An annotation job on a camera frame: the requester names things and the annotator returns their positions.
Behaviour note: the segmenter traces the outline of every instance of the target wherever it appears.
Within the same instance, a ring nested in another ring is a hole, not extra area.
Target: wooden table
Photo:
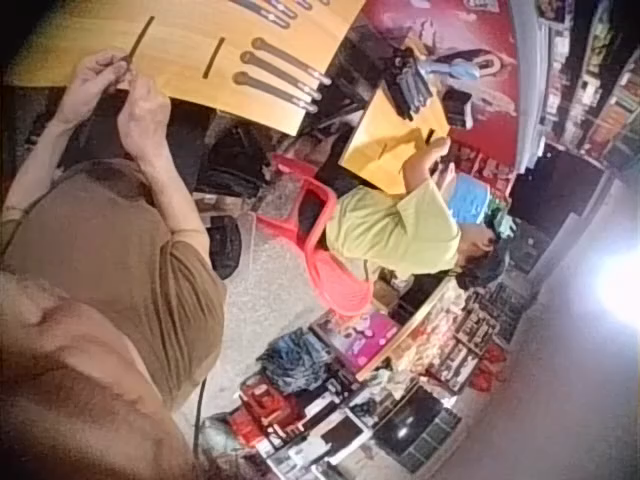
[[[432,140],[449,133],[437,96],[410,122],[398,116],[383,84],[375,92],[340,165],[387,193],[405,193],[402,165],[418,149],[424,148],[431,129],[434,130]]]
[[[266,3],[257,3],[269,8]],[[312,1],[307,12],[283,0],[299,16],[281,29],[228,0],[71,0],[43,21],[10,66],[5,82],[30,87],[66,85],[83,56],[106,47],[129,51],[151,16],[155,20],[136,53],[135,67],[156,78],[171,97],[188,100],[262,123],[295,135],[304,111],[282,100],[240,87],[235,72],[247,71],[273,85],[305,97],[255,67],[240,62],[251,40],[263,37],[317,70],[326,71],[365,0]],[[208,78],[203,78],[218,42],[222,44]],[[312,86],[317,81],[288,64],[269,58]]]

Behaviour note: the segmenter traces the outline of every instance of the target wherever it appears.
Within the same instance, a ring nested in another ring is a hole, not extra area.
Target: bright light
[[[456,400],[458,400],[458,397],[445,398],[444,400],[442,400],[442,405],[444,406],[444,408],[451,408],[456,403]]]
[[[602,303],[621,321],[640,329],[640,249],[606,260],[598,279]]]

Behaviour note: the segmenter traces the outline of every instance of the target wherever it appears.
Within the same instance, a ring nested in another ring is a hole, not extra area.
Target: person
[[[2,209],[11,478],[198,477],[171,412],[218,356],[225,287],[167,144],[170,102],[125,56],[79,64]],[[74,129],[122,82],[117,126],[133,161],[83,162],[54,182]]]
[[[438,162],[450,145],[449,138],[438,138],[407,159],[402,167],[405,195],[357,185],[344,171],[323,165],[316,178],[339,197],[322,239],[328,250],[347,265],[363,260],[401,278],[446,272],[455,275],[464,289],[496,280],[504,271],[508,251],[495,215],[487,224],[457,224],[445,202],[455,169]],[[311,202],[302,208],[308,207],[313,207]],[[301,217],[305,217],[303,228],[310,230],[304,227],[309,214]]]

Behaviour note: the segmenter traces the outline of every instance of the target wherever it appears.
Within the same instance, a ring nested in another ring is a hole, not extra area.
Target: floor
[[[282,217],[298,188],[281,181],[269,194],[260,213]],[[243,241],[251,229],[241,225]],[[250,266],[243,265],[227,282],[227,304],[222,351],[207,377],[202,417],[226,412],[238,406],[234,398],[239,383],[258,369],[255,359],[274,338],[298,327],[306,327],[326,308],[319,303],[302,263],[302,257],[281,239],[256,229],[250,252]],[[189,442],[193,437],[198,393],[174,414]],[[340,465],[351,479],[410,479],[412,476],[371,446],[358,450]]]

